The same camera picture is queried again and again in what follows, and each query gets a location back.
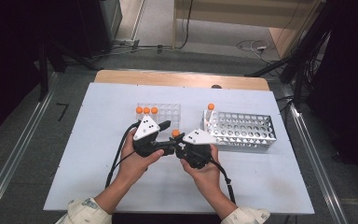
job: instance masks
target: person's left hand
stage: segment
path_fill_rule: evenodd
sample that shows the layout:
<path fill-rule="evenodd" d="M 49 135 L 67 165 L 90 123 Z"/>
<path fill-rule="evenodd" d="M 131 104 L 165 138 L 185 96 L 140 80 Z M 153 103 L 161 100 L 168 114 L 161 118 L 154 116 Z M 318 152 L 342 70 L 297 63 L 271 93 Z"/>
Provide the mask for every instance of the person's left hand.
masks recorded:
<path fill-rule="evenodd" d="M 160 149 L 155 151 L 148 157 L 141 157 L 133 150 L 132 140 L 135 135 L 136 129 L 132 130 L 127 134 L 126 142 L 121 151 L 121 160 L 130 155 L 122 161 L 119 165 L 116 180 L 123 181 L 124 183 L 132 186 L 146 171 L 147 167 L 157 161 L 163 154 L 164 150 Z"/>

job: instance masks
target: white tabletop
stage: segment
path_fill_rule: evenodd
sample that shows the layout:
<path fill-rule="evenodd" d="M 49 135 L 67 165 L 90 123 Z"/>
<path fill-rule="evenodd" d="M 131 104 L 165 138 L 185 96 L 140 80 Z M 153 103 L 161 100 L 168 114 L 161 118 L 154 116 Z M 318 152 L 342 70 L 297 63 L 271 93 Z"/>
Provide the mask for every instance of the white tabletop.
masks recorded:
<path fill-rule="evenodd" d="M 71 200 L 94 197 L 103 190 L 121 137 L 135 122 L 138 103 L 181 104 L 180 131 L 185 133 L 200 127 L 202 111 L 209 103 L 214 103 L 217 111 L 270 115 L 277 141 L 268 150 L 233 152 L 230 147 L 219 146 L 219 160 L 232 180 L 237 205 L 281 214 L 314 213 L 271 91 L 103 83 L 89 85 L 45 210 L 66 210 Z M 161 133 L 158 139 L 167 140 L 169 135 Z M 221 188 L 228 195 L 223 176 Z M 212 213 L 213 209 L 171 155 L 149 167 L 117 211 Z"/>

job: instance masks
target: white sleeve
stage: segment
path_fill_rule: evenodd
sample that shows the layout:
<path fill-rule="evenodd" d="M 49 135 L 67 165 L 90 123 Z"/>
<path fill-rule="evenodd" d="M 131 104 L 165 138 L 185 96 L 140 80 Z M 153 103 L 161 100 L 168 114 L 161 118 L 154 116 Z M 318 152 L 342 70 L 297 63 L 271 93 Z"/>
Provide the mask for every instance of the white sleeve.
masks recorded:
<path fill-rule="evenodd" d="M 93 198 L 71 201 L 68 213 L 56 224 L 111 224 L 112 215 L 107 214 Z"/>
<path fill-rule="evenodd" d="M 269 215 L 266 209 L 239 207 L 223 219 L 221 224 L 262 224 L 269 218 Z"/>

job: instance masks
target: orange knob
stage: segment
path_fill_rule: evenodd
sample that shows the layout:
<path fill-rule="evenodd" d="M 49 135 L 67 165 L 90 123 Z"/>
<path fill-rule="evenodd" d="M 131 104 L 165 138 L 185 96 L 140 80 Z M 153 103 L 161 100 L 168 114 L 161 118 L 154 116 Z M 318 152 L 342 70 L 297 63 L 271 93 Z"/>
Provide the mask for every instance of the orange knob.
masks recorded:
<path fill-rule="evenodd" d="M 177 137 L 177 136 L 179 136 L 179 134 L 180 134 L 180 132 L 177 129 L 172 131 L 172 137 Z"/>
<path fill-rule="evenodd" d="M 214 104 L 208 104 L 208 109 L 209 110 L 214 110 Z"/>
<path fill-rule="evenodd" d="M 152 107 L 152 114 L 157 114 L 158 113 L 158 109 L 156 107 Z"/>
<path fill-rule="evenodd" d="M 136 107 L 137 114 L 142 114 L 142 112 L 144 112 L 144 110 L 140 106 Z"/>
<path fill-rule="evenodd" d="M 144 113 L 145 113 L 145 114 L 149 114 L 149 113 L 150 113 L 149 107 L 145 107 L 145 108 L 144 108 Z"/>

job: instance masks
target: test tube rack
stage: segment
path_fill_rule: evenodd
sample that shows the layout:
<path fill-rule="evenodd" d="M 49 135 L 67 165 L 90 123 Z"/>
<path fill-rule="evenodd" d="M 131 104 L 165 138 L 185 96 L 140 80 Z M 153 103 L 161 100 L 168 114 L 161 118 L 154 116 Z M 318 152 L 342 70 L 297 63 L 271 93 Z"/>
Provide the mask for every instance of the test tube rack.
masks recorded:
<path fill-rule="evenodd" d="M 277 140 L 271 116 L 212 111 L 207 120 L 207 113 L 204 110 L 201 128 L 219 145 L 267 149 Z"/>
<path fill-rule="evenodd" d="M 165 120 L 171 121 L 171 127 L 169 130 L 179 129 L 181 119 L 181 105 L 180 104 L 155 104 L 155 103 L 138 103 L 141 108 L 153 108 L 158 110 L 158 113 L 153 115 L 149 114 L 152 120 L 157 124 L 164 122 Z"/>

